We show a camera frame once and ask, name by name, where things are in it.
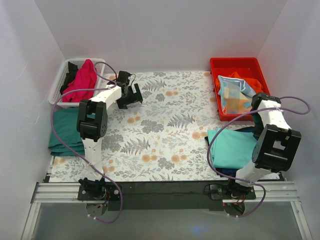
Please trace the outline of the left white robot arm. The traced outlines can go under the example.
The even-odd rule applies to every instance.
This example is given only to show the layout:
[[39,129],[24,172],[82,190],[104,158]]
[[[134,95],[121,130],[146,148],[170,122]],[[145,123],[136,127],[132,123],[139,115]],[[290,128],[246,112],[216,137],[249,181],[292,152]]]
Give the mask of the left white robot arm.
[[79,183],[83,192],[95,200],[106,198],[108,193],[102,176],[102,140],[108,128],[107,109],[113,103],[117,103],[119,109],[127,109],[130,104],[143,102],[138,84],[133,84],[135,79],[131,77],[134,76],[120,71],[115,79],[116,86],[111,82],[106,90],[101,90],[96,96],[79,103],[76,129],[87,160],[85,177],[80,179]]

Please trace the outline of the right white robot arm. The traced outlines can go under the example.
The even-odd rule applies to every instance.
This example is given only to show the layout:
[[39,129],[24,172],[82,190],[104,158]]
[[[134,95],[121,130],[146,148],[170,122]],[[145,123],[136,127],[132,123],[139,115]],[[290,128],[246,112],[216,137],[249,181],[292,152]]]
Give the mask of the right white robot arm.
[[228,180],[225,191],[230,198],[246,196],[264,176],[290,169],[302,135],[287,124],[280,107],[279,97],[266,93],[253,96],[251,110],[259,110],[252,115],[253,137],[257,143],[251,161],[236,171],[237,179]]

